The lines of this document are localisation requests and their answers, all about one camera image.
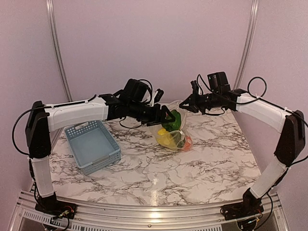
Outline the yellow toy pear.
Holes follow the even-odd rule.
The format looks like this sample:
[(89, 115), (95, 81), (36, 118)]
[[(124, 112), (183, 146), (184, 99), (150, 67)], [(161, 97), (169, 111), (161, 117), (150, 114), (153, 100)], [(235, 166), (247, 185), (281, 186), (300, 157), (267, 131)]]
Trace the yellow toy pear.
[(161, 128), (161, 129), (158, 130), (158, 132), (157, 132), (157, 135), (158, 135), (159, 137), (163, 137), (163, 136), (168, 135), (168, 134), (169, 134), (169, 131), (167, 131), (165, 128)]

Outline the clear zip top bag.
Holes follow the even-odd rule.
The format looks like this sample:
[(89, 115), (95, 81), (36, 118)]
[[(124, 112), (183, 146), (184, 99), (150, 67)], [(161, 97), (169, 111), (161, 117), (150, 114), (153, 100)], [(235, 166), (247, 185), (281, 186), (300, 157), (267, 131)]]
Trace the clear zip top bag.
[(150, 127), (150, 132), (158, 144), (175, 151), (189, 151), (193, 142), (187, 131), (187, 112), (179, 107), (181, 100), (167, 104), (176, 121)]

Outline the yellow toy banana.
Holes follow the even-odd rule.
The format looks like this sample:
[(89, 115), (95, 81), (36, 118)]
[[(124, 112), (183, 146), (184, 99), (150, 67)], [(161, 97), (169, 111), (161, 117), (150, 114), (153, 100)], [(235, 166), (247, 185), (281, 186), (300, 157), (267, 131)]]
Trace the yellow toy banana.
[(156, 141), (167, 148), (170, 149), (181, 149), (184, 146), (184, 141), (180, 135), (168, 134), (163, 137), (159, 137)]

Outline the orange toy orange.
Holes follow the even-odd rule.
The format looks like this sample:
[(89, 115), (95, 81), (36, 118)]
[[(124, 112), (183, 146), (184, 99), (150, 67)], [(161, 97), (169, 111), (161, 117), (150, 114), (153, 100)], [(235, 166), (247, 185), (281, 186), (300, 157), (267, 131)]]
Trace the orange toy orange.
[(190, 136), (185, 136), (185, 144), (184, 144), (184, 146), (182, 147), (182, 150), (183, 150), (183, 151), (189, 151), (189, 150), (192, 148), (192, 146), (193, 146), (192, 143), (193, 143), (193, 142), (192, 142), (191, 137), (190, 137)]

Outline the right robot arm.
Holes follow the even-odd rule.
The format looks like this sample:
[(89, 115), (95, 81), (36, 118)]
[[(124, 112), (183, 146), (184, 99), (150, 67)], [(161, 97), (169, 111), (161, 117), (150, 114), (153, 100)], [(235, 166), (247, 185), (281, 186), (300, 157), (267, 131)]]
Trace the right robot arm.
[(226, 220), (252, 216), (263, 212), (261, 204), (265, 196), (284, 178), (306, 144), (304, 115), (290, 111), (250, 95), (242, 89), (218, 93), (199, 94), (197, 90), (180, 103), (180, 108), (193, 113), (206, 114), (213, 108), (229, 109), (249, 115), (272, 128), (277, 134), (277, 146), (273, 158), (262, 174), (244, 194), (242, 201), (222, 206), (221, 214)]

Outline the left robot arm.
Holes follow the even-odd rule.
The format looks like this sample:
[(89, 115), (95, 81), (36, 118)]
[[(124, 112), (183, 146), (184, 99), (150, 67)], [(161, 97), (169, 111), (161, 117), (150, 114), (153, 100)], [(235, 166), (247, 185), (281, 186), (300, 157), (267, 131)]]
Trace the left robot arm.
[(105, 121), (131, 117), (142, 125), (153, 126), (176, 119), (164, 105), (144, 102), (123, 91), (95, 95), (88, 100), (60, 104), (34, 102), (28, 111), (25, 128), (29, 170), (35, 185), (35, 209), (61, 216), (73, 214), (76, 205), (57, 198), (50, 169), (50, 155), (56, 141), (50, 138), (66, 135), (73, 157), (85, 175), (102, 169), (121, 158), (121, 149), (104, 126)]

